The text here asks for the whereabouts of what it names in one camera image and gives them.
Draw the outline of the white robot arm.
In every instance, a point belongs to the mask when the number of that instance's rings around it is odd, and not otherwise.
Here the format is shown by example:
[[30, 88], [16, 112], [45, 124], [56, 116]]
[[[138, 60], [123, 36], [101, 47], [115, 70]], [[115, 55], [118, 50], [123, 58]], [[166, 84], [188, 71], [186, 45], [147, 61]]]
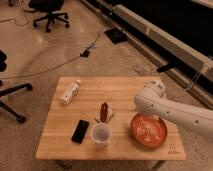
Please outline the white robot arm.
[[165, 92], [162, 81], [148, 81], [134, 97], [136, 108], [213, 139], [213, 110], [167, 100]]

